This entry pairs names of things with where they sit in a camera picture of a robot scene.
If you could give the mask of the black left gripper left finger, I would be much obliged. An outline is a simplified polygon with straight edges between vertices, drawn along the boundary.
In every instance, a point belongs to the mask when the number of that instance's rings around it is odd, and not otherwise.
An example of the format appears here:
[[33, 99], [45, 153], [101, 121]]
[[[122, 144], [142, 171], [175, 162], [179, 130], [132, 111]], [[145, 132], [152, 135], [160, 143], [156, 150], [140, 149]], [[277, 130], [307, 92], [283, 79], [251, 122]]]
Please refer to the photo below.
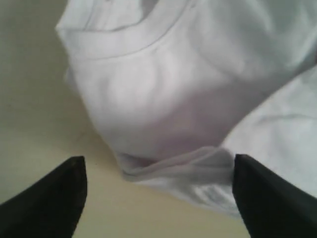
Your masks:
[[85, 158], [71, 157], [0, 205], [2, 238], [70, 238], [87, 198]]

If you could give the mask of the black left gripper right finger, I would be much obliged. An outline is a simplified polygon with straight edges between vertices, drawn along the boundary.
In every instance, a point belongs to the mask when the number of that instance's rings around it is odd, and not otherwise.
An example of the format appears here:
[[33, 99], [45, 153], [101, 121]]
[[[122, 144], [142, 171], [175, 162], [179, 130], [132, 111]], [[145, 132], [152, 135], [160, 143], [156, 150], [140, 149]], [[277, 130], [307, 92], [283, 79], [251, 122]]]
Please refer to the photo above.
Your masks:
[[317, 199], [248, 155], [236, 155], [232, 193], [252, 238], [315, 238]]

